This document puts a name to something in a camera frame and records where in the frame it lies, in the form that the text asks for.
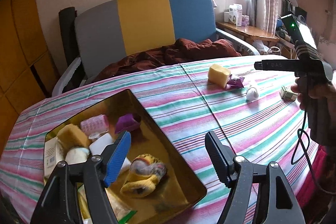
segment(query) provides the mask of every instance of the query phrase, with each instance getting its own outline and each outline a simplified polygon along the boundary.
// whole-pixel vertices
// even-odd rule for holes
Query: sponge
[[[208,79],[214,84],[217,84],[221,86],[222,88],[225,88],[229,80],[230,74],[231,74],[231,71],[229,69],[224,68],[218,64],[213,64],[209,68]]]
[[[75,126],[73,124],[67,124],[65,127],[63,127],[57,133],[57,138],[62,144],[66,153],[70,148],[73,148],[74,146],[88,148],[91,143],[85,133],[81,131],[78,126]]]

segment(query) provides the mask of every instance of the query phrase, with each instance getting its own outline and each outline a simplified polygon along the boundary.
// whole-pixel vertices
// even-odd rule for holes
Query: silver screw
[[[66,162],[64,160],[61,160],[57,163],[57,167],[64,167]]]
[[[279,167],[279,164],[278,164],[276,161],[271,161],[269,164],[270,164],[271,167],[273,167],[273,168],[278,168],[278,167]]]
[[[245,161],[245,158],[243,156],[236,156],[235,160],[236,160],[236,162],[243,162],[243,161]]]
[[[101,160],[101,156],[99,156],[99,155],[94,155],[94,156],[91,157],[91,160],[92,160],[92,161],[100,161],[100,160]]]

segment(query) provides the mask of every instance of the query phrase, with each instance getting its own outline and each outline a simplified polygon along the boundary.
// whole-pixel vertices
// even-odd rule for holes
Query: striped tablecloth
[[[46,133],[81,110],[129,88],[182,154],[208,193],[194,208],[171,223],[217,222],[229,190],[218,181],[204,148],[204,135],[214,130],[223,144],[238,155],[267,164],[277,161],[297,193],[308,174],[305,159],[292,166],[290,157],[303,121],[297,102],[284,102],[282,85],[294,82],[294,73],[256,71],[253,64],[278,56],[246,56],[185,63],[104,80],[45,99],[19,116],[0,161],[0,189],[26,222],[30,221],[43,189],[43,145]],[[245,80],[255,80],[259,100],[247,103],[246,89],[223,91],[207,80],[210,65],[218,63]],[[318,145],[310,145],[315,158]],[[252,221],[257,188],[252,189],[245,218]]]

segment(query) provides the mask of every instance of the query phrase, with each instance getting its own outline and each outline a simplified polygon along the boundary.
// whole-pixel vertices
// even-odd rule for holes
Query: brown blanket
[[[132,54],[119,62],[108,65],[93,82],[166,65],[237,56],[241,55],[224,39],[215,42],[207,39],[200,43],[195,43],[180,38],[173,45]]]

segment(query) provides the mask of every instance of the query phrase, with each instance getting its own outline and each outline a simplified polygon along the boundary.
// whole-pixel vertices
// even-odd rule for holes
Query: metal armrest
[[[255,47],[252,45],[246,43],[245,41],[239,39],[238,37],[235,37],[234,35],[224,32],[218,28],[216,28],[216,33],[219,35],[220,38],[224,38],[229,40],[232,44],[237,45],[238,47],[243,48],[246,50],[249,55],[260,55],[260,53],[257,51]]]
[[[82,63],[82,60],[80,57],[77,57],[74,61],[72,61],[70,66],[65,70],[61,78],[56,83],[52,91],[52,95],[51,95],[52,97],[62,94],[64,87],[69,83],[73,74],[75,73],[75,70],[79,67],[81,63]]]

